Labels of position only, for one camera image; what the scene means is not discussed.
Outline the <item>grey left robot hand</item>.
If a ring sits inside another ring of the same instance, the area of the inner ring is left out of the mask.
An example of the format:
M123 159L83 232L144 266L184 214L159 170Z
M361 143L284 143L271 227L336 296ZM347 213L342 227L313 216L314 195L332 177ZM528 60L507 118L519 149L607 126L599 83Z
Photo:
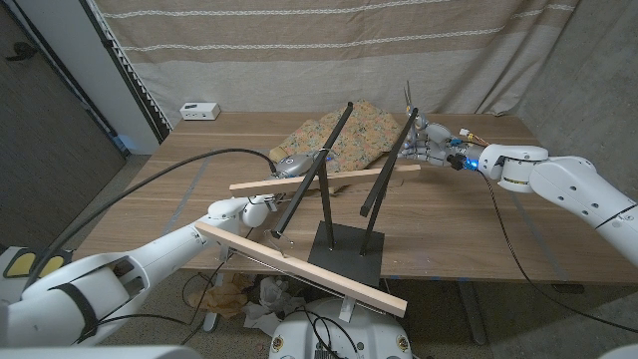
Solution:
M311 168L319 152L290 155L275 165L273 179L303 177Z

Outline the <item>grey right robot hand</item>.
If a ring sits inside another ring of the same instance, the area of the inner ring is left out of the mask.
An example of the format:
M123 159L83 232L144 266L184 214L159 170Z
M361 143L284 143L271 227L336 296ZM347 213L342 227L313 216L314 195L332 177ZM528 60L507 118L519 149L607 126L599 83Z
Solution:
M431 123L422 114L416 115L398 157L427 162L454 170L478 168L484 146L454 136L445 126Z

